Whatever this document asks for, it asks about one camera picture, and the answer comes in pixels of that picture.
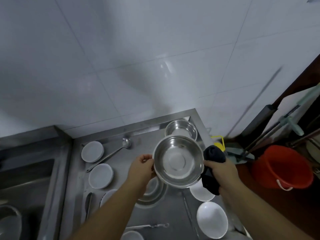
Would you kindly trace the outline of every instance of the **stainless steel bowl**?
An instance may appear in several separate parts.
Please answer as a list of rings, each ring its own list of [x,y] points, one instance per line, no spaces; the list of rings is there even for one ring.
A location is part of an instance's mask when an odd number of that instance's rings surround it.
[[[146,192],[138,199],[136,206],[140,208],[150,208],[155,206],[165,195],[167,185],[158,177],[151,179],[146,186]]]
[[[189,121],[174,120],[167,125],[167,127],[165,128],[164,135],[186,136],[193,140],[197,140],[198,131],[196,127]]]
[[[155,147],[154,170],[165,184],[188,188],[203,172],[203,152],[198,143],[185,136],[167,136]]]

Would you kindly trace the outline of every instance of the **person's right hand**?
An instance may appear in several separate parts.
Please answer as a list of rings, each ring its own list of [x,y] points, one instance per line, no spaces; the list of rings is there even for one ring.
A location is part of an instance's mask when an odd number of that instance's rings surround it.
[[[239,183],[241,183],[241,180],[238,176],[238,170],[229,158],[226,158],[224,163],[205,160],[204,165],[212,169],[212,173],[219,185],[226,191],[232,189],[233,187],[237,187]]]

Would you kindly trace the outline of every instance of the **metal ladle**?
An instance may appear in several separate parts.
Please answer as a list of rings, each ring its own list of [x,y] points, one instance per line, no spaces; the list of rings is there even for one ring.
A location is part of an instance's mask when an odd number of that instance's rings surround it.
[[[114,154],[116,154],[118,151],[120,151],[122,148],[125,149],[129,149],[131,145],[131,141],[129,138],[122,138],[122,147],[120,147],[119,149],[115,150],[113,153],[110,153],[108,156],[100,159],[99,161],[97,161],[94,165],[90,166],[90,168],[87,169],[86,173],[90,172],[95,166],[97,166],[98,164],[108,160],[110,157],[112,157]]]

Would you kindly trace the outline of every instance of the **white ceramic bowl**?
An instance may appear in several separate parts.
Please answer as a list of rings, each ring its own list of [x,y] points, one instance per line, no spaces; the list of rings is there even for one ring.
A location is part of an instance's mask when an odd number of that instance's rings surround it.
[[[214,202],[202,203],[197,211],[197,222],[209,238],[222,238],[228,230],[228,218],[220,205]]]
[[[128,231],[122,235],[120,240],[144,240],[143,236],[136,231]]]
[[[108,201],[108,199],[110,199],[110,197],[116,192],[117,190],[116,189],[112,189],[112,190],[109,190],[108,192],[106,192],[104,194],[104,196],[102,197],[101,201],[100,201],[100,207],[106,203]]]
[[[199,180],[195,185],[190,187],[190,192],[194,198],[199,201],[207,202],[214,198],[214,194],[210,193],[209,190],[203,187],[202,180]]]
[[[113,178],[113,170],[109,164],[98,164],[89,174],[89,184],[94,189],[107,187]]]
[[[94,163],[98,161],[104,153],[103,145],[98,141],[89,142],[81,152],[83,161]]]

